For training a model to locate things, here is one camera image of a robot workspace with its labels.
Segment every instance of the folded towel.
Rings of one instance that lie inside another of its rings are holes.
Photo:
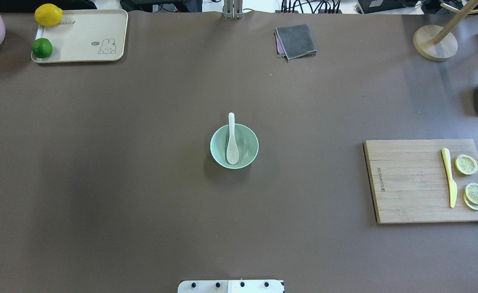
[[[308,54],[315,54],[317,48],[309,24],[275,28],[277,51],[288,60]]]

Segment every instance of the white ceramic spoon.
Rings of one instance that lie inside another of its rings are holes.
[[[230,139],[226,147],[226,160],[230,165],[235,165],[239,161],[239,150],[235,142],[235,115],[232,112],[228,114],[228,129],[230,130]]]

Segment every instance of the lemon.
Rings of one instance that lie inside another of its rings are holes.
[[[51,42],[41,37],[40,39],[35,39],[32,45],[33,53],[37,58],[47,58],[53,53],[53,45]]]
[[[478,204],[478,184],[469,183],[465,187],[464,196],[473,204]]]
[[[47,3],[35,11],[35,21],[41,26],[55,26],[62,20],[62,9],[55,4]]]
[[[478,204],[472,203],[469,201],[466,195],[464,195],[464,202],[469,208],[472,208],[475,211],[478,211]]]
[[[459,155],[454,159],[454,165],[460,173],[465,175],[472,175],[478,171],[478,164],[476,161],[467,155]]]

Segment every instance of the plastic knife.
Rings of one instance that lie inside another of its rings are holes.
[[[449,206],[454,208],[456,204],[456,193],[458,185],[453,179],[453,170],[451,169],[451,153],[447,148],[442,149],[443,164],[445,165],[445,172],[447,173],[447,182],[449,182]]]

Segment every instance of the beige tray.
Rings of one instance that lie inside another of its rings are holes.
[[[37,63],[116,61],[123,56],[129,15],[123,9],[64,11],[56,26],[39,26],[36,39],[45,37],[53,45],[48,58]]]

